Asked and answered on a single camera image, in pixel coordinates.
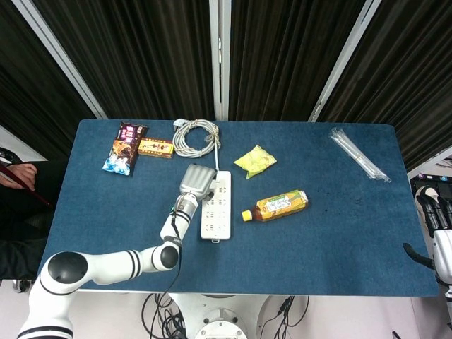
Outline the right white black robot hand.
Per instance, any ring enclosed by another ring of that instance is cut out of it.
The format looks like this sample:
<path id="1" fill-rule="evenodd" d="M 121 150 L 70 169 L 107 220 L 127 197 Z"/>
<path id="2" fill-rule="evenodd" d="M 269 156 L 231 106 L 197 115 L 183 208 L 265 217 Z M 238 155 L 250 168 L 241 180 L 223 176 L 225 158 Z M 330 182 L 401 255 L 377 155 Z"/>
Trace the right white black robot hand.
<path id="1" fill-rule="evenodd" d="M 415 204 L 432 244 L 432 257 L 417 253 L 404 243 L 405 253 L 436 274 L 436 279 L 451 286 L 451 199 L 443 198 L 433 186 L 422 186 L 415 193 Z"/>

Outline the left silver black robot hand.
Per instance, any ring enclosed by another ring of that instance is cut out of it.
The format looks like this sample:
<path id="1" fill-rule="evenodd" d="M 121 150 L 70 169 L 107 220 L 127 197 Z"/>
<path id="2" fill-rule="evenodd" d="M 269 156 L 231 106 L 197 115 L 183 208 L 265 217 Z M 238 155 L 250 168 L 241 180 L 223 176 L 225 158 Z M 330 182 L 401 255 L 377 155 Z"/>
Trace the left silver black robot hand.
<path id="1" fill-rule="evenodd" d="M 208 201 L 213 197 L 212 182 L 217 171 L 203 165 L 190 164 L 182 178 L 181 194 L 192 194 L 197 201 Z"/>

